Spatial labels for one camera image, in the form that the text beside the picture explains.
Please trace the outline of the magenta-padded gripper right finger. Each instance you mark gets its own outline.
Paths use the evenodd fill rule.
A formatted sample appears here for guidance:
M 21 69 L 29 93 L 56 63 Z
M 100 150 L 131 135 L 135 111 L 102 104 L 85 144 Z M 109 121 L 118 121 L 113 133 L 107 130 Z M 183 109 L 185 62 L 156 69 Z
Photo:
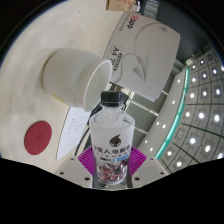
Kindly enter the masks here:
M 168 175 L 155 157 L 146 156 L 132 147 L 128 164 L 129 182 L 132 188 L 140 188 Z

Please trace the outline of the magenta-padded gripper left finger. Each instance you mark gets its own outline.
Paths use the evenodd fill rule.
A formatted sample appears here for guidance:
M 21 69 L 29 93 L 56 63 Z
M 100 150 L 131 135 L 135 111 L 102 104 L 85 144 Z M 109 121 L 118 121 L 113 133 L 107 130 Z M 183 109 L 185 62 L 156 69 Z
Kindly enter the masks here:
M 70 156 L 56 171 L 56 175 L 84 188 L 92 188 L 95 175 L 95 159 L 92 148 L 78 157 Z

